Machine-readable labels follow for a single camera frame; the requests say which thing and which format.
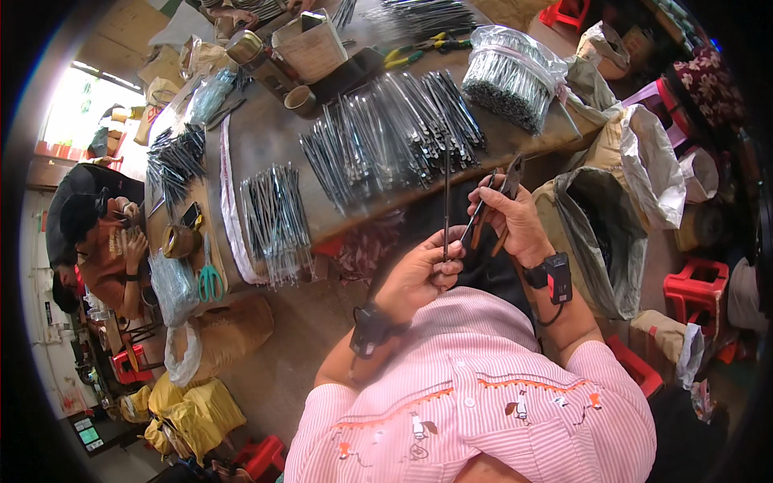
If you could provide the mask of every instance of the pink stool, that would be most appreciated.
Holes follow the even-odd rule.
[[[678,274],[666,275],[663,295],[674,303],[676,321],[696,322],[701,312],[708,312],[710,323],[701,327],[703,335],[718,332],[722,310],[720,304],[727,286],[730,269],[726,264],[702,258],[687,258]]]
[[[671,99],[671,96],[668,94],[661,79],[647,84],[639,92],[622,102],[623,107],[628,107],[633,104],[643,104],[649,110],[652,110],[650,109],[650,106],[661,103],[665,104],[666,109],[668,109],[673,120],[671,127],[666,129],[666,134],[668,134],[669,141],[671,141],[671,147],[675,148],[687,139],[687,134],[684,133],[685,131],[689,132],[689,128],[687,127],[687,123],[683,122],[679,116],[674,116],[673,110],[679,106],[679,103]]]
[[[567,15],[566,13],[561,13],[560,11],[561,7],[566,7],[564,11],[568,9],[575,16]],[[561,2],[554,3],[550,7],[540,12],[540,22],[542,22],[548,27],[552,27],[556,21],[561,23],[567,23],[571,26],[577,27],[577,33],[580,33],[580,29],[582,28],[582,22],[585,20],[585,16],[587,15],[587,10],[590,7],[591,7],[591,0],[583,0],[582,11],[580,10],[580,7],[577,6],[577,0],[561,0]]]

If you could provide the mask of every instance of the cable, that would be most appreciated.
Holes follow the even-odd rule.
[[[553,316],[553,318],[550,319],[549,322],[542,322],[539,319],[537,319],[536,323],[540,324],[542,327],[550,327],[553,324],[553,322],[555,322],[558,319],[558,316],[561,315],[561,312],[564,309],[564,303],[565,302],[561,302],[561,305],[559,305],[558,307],[558,312],[556,312],[556,314]]]

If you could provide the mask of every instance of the pliers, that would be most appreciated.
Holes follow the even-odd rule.
[[[417,60],[419,60],[425,51],[437,49],[440,53],[447,53],[450,50],[462,50],[472,47],[469,40],[446,40],[448,36],[447,32],[440,32],[436,36],[432,36],[429,40],[425,40],[422,43],[410,44],[402,46],[391,52],[384,57],[384,69],[389,70],[395,67],[408,66]],[[408,57],[398,59],[397,57],[401,53],[416,51],[410,54]]]

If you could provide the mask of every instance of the bundle of metal rods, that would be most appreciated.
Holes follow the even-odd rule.
[[[485,138],[448,71],[420,80],[403,72],[324,106],[301,147],[325,194],[347,215],[382,192],[428,188],[444,173],[446,150],[452,172],[478,166],[474,149]]]
[[[185,131],[175,137],[171,128],[163,131],[148,151],[147,179],[154,191],[161,188],[170,218],[172,208],[188,196],[191,180],[206,174],[201,162],[204,142],[204,130],[186,124]]]
[[[460,0],[382,0],[363,12],[381,43],[427,40],[440,32],[474,27],[475,14]]]
[[[313,276],[311,242],[298,191],[298,170],[272,165],[241,183],[253,265],[272,288]]]
[[[354,13],[355,5],[357,5],[357,0],[341,1],[341,4],[331,19],[331,22],[333,22],[333,26],[336,30],[340,32],[352,21],[352,14]]]
[[[504,46],[529,57],[537,66],[547,67],[545,56],[523,34],[504,31],[486,36],[486,46]],[[461,90],[474,103],[524,128],[542,134],[552,93],[522,60],[491,49],[474,53]]]

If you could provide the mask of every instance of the wooden table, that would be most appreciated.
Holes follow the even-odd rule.
[[[360,12],[371,8],[375,3],[376,0],[359,0],[352,17],[352,23],[344,29],[343,33],[340,33],[341,39],[356,40],[356,45],[348,48],[350,56],[364,46],[378,44],[378,39],[374,39],[371,31],[368,30],[366,21],[359,16]],[[328,12],[334,12],[335,4],[337,2],[333,2],[334,6],[332,7],[329,6],[330,3],[327,5],[323,3],[322,6],[325,6]],[[414,63],[408,71],[415,76],[420,76],[432,70],[448,69],[456,84],[460,85],[468,68],[469,52],[469,50],[454,51],[446,55],[429,52]],[[238,93],[231,94],[232,97],[238,95]],[[247,240],[245,231],[247,225],[241,212],[242,201],[238,189],[239,184],[245,178],[271,167],[272,164],[286,165],[291,163],[299,170],[299,189],[308,219],[312,244],[326,241],[359,223],[415,202],[442,189],[443,183],[439,181],[427,190],[393,193],[377,202],[371,202],[368,205],[367,215],[346,218],[338,213],[333,203],[328,200],[298,143],[299,133],[308,132],[308,128],[314,124],[314,121],[300,118],[285,109],[260,84],[255,83],[248,87],[244,95],[247,102],[231,115],[229,140],[233,185],[237,197],[236,204],[240,208],[239,217],[245,240]],[[478,152],[478,159],[482,165],[480,169],[459,172],[454,176],[453,182],[460,182],[479,176],[493,168],[508,165],[518,151],[523,151],[527,157],[533,158],[582,141],[585,136],[592,136],[601,128],[601,126],[585,120],[571,109],[570,112],[571,114],[557,100],[554,100],[550,105],[544,133],[538,138],[533,138],[523,129],[488,111],[473,106],[472,113],[488,140],[487,152]],[[167,125],[163,122],[159,124],[161,119],[159,117],[154,123],[151,139],[155,139],[157,133],[163,131]],[[206,179],[201,186],[194,186],[190,199],[199,201],[205,210],[205,225],[208,225],[210,240],[213,244],[213,263],[223,275],[226,291],[238,291],[246,287],[246,284],[241,280],[233,261],[220,212],[219,128],[206,133],[205,163]],[[146,191],[146,200],[151,199],[148,194],[149,192]],[[189,202],[186,201],[184,206],[178,206],[176,215],[182,215],[188,204]],[[153,203],[146,201],[145,205],[146,213],[149,213]],[[148,220],[148,242],[152,250],[157,250],[161,246],[161,231],[167,222],[166,211],[163,207]],[[203,255],[199,252],[192,259],[194,270],[201,268],[202,264]]]

